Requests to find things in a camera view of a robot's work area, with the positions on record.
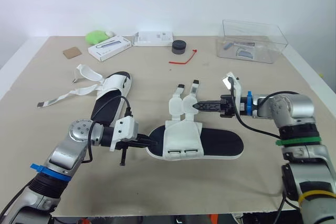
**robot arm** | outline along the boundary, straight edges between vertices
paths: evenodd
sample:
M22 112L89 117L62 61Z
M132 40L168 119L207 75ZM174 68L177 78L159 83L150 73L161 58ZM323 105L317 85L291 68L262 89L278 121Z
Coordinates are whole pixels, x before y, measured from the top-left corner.
M238 81L229 73L223 82L232 90ZM217 111L226 118L249 115L273 119L280 136L269 135L279 138L276 144L282 146L283 157L289 162L282 166L287 197L298 201L305 224L336 223L336 173L327 147L321 144L311 100L288 91L274 95L252 95L249 91L240 97L240 86L235 90L235 101L233 95L221 95L220 101L199 102L194 108Z
M61 194L79 166L85 163L88 146L101 145L110 147L112 151L123 150L120 165L124 165L128 147L147 147L152 144L153 141L147 136L138 134L138 123L131 116L117 120L115 128L88 119L74 121L65 139L44 165L31 165L38 173L19 193L2 223L53 223L50 213L57 207Z

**white strap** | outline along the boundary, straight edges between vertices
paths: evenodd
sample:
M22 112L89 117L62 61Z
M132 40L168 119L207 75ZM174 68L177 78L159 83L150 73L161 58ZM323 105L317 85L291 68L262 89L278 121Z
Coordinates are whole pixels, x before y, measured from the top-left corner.
M82 78L88 79L90 81L97 81L99 82L99 84L95 84L95 85L92 85L86 88L71 90L67 94L61 95L60 97L56 99L52 99L52 100L45 101L45 102L39 102L37 104L37 107L43 108L43 107L52 105L60 100L63 100L69 95L72 95L72 94L86 95L86 94L93 92L94 90L98 90L97 99L99 99L100 97L102 97L104 94L106 94L109 91L117 90L117 89L122 90L123 85L125 81L127 80L126 76L122 76L120 74L114 74L110 76L109 78L104 79L101 74L94 72L87 65L80 64L75 69L75 79L72 82L75 83L79 79L82 79Z
M83 78L100 83L103 83L105 80L101 74L94 72L89 66L79 64L75 69L75 79L72 82L75 83Z
M197 103L196 94L198 91L198 80L194 80L190 94L183 99L183 112L185 113L185 119L188 121L194 120L194 115L198 114L198 110L193 107Z
M169 100L169 114L172 115L173 121L180 121L183 114L182 99L180 95L184 91L184 85L179 84L173 97Z
M71 94L86 95L86 94L91 93L94 90L99 90L100 87L101 86L99 84L95 84L95 85L89 86L87 88L80 88L80 89L71 90L69 93L61 95L60 97L58 97L56 99L52 99L52 100L49 100L49 101L46 101L46 102L39 102L37 104L37 107L38 108L42 108L42 107L46 107L46 106L52 105L52 104L54 104L54 103L56 103L56 102L58 102L60 100L63 100L64 98L68 97Z
M163 158L172 161L204 156L200 138L201 131L202 123L187 120L175 122L166 127L163 141Z

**green sponge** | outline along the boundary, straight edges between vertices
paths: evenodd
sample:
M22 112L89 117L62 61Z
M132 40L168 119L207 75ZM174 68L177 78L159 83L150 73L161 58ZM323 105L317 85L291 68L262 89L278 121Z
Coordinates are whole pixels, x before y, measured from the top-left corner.
M113 37L112 32L104 32L104 31L92 31L85 36L85 40L87 43L91 45L98 44L104 40L107 40L108 38Z

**slipper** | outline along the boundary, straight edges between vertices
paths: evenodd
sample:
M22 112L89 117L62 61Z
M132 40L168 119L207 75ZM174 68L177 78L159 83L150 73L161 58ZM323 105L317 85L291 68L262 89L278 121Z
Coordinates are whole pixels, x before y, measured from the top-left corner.
M86 88L71 90L67 94L61 95L56 99L52 99L46 102L39 102L37 107L43 108L50 106L73 94L86 95L97 90L96 103L93 108L91 119L97 121L100 124L103 124L104 126L113 126L115 121L119 119L120 111L124 104L124 99L111 99L118 95L122 95L124 97L127 96L132 85L132 78L130 74L121 71L104 78L101 74L96 73L88 66L80 64L75 69L75 79L72 82L75 83L82 78L98 83Z
M198 110L196 93L199 81L194 80L190 94L183 100L180 95L184 85L179 84L169 101L172 120L166 121L150 134L157 142L149 146L147 152L155 158L169 161L183 159L236 159L241 156L244 145L240 137L225 130L202 128L202 123L194 122Z
M164 130L165 125L162 125L149 135L149 138L157 144L148 147L147 152L157 159L164 159L162 155ZM244 150L241 138L236 133L226 130L202 128L201 143L203 159L236 159Z

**red cable tie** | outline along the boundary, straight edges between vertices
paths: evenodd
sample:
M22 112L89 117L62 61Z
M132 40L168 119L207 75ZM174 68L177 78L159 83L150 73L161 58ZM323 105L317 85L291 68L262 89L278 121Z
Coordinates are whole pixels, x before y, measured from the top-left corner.
M197 53L197 49L193 49L193 54L191 55L191 57L189 58L189 60L187 60L186 62L169 61L169 63L170 64L180 64L180 65L187 64L194 57L195 53Z

